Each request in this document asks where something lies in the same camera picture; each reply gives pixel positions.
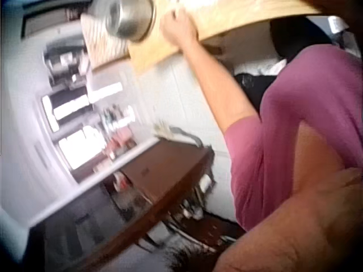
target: pink shirt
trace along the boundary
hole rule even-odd
[[[245,230],[290,197],[301,121],[325,137],[346,168],[363,167],[362,83],[360,59],[332,45],[310,46],[266,91],[260,118],[227,129],[236,217]]]

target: metal bowl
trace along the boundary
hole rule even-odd
[[[106,29],[112,36],[138,42],[151,30],[154,14],[152,0],[115,0],[109,6]]]

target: woman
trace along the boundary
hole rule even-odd
[[[236,218],[247,231],[289,197],[334,173],[363,167],[361,62],[332,45],[304,49],[264,94],[260,114],[199,44],[181,9],[165,38],[195,72],[231,155]]]

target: dark hair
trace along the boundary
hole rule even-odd
[[[168,268],[172,272],[212,272],[226,247],[215,252],[200,246],[172,249],[167,253]]]

